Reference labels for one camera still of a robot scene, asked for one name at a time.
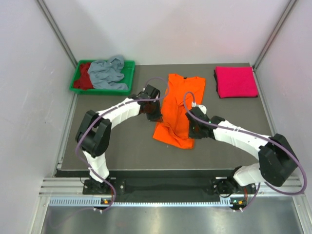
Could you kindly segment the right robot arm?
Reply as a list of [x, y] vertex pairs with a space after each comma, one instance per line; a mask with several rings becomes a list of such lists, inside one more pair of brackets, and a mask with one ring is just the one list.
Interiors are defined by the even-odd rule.
[[227, 181], [231, 192], [239, 193], [247, 185], [262, 182], [281, 187], [298, 167], [297, 157], [283, 135], [259, 135], [237, 127], [221, 117], [208, 118], [203, 109], [199, 105], [186, 113], [190, 124], [190, 138], [211, 138], [228, 143], [257, 160], [257, 163], [238, 166], [233, 170]]

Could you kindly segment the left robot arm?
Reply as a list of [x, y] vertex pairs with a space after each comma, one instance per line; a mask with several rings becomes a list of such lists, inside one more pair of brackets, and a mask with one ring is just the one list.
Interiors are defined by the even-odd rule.
[[89, 179], [84, 182], [85, 194], [105, 194], [113, 192], [108, 178], [105, 152], [109, 146], [111, 131], [129, 118], [146, 114], [149, 121], [161, 122], [160, 91], [147, 85], [138, 94], [129, 95], [122, 102], [107, 110], [88, 111], [78, 129], [76, 149], [82, 150], [89, 170]]

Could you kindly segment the orange t shirt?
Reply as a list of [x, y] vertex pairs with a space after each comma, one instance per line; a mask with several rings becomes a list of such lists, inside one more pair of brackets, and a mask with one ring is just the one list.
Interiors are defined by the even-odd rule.
[[156, 124], [153, 139], [180, 149], [192, 149], [195, 140], [189, 138], [189, 121], [186, 109], [192, 101], [200, 104], [203, 100], [206, 80], [201, 77], [168, 75], [169, 93], [164, 98], [161, 113], [163, 121]]

